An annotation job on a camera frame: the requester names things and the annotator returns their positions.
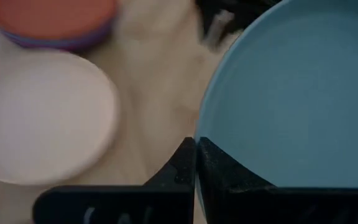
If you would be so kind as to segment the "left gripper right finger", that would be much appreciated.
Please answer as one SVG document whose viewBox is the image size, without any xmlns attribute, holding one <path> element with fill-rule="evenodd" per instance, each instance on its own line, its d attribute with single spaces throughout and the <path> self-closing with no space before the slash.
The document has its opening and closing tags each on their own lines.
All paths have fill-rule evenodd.
<svg viewBox="0 0 358 224">
<path fill-rule="evenodd" d="M 277 187 L 208 138 L 197 146 L 208 224 L 358 224 L 358 189 Z"/>
</svg>

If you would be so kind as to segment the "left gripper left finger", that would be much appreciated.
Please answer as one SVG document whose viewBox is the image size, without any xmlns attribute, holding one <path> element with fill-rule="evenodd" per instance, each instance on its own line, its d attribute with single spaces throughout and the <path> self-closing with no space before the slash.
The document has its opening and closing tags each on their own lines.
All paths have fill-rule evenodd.
<svg viewBox="0 0 358 224">
<path fill-rule="evenodd" d="M 34 224 L 192 224 L 196 143 L 185 138 L 142 185 L 59 185 L 32 207 Z"/>
</svg>

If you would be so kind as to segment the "mint green plate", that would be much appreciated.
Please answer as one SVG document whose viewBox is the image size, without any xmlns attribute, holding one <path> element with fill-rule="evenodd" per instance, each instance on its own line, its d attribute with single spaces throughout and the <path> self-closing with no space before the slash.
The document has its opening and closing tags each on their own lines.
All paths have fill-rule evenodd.
<svg viewBox="0 0 358 224">
<path fill-rule="evenodd" d="M 283 0 L 225 53 L 195 132 L 277 187 L 358 189 L 358 0 Z"/>
</svg>

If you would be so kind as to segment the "blue-grey bowl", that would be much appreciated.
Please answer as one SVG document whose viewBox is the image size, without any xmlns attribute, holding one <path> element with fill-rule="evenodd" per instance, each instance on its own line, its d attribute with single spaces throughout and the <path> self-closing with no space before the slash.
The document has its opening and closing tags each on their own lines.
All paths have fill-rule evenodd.
<svg viewBox="0 0 358 224">
<path fill-rule="evenodd" d="M 10 33 L 8 31 L 3 30 L 2 28 L 0 28 L 0 33 L 7 37 L 13 43 L 23 48 L 49 48 L 77 52 L 98 45 L 102 41 L 107 39 L 113 31 L 115 23 L 116 18 L 112 17 L 99 28 L 90 31 L 87 34 L 83 34 L 70 39 L 34 39 Z"/>
</svg>

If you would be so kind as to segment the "pale pink plate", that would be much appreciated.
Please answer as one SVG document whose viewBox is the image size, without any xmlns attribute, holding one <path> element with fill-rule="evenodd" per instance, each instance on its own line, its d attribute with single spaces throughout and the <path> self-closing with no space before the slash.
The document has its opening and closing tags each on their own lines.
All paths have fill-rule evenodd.
<svg viewBox="0 0 358 224">
<path fill-rule="evenodd" d="M 52 184 L 94 165 L 119 124 L 115 84 L 67 52 L 35 50 L 0 66 L 0 181 Z"/>
</svg>

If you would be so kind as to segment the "orange plate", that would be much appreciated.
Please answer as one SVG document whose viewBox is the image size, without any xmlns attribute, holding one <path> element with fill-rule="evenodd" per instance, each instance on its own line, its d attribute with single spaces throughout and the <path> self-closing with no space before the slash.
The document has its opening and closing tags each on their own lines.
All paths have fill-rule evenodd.
<svg viewBox="0 0 358 224">
<path fill-rule="evenodd" d="M 70 39 L 110 21 L 117 0 L 0 0 L 0 29 L 31 39 Z"/>
</svg>

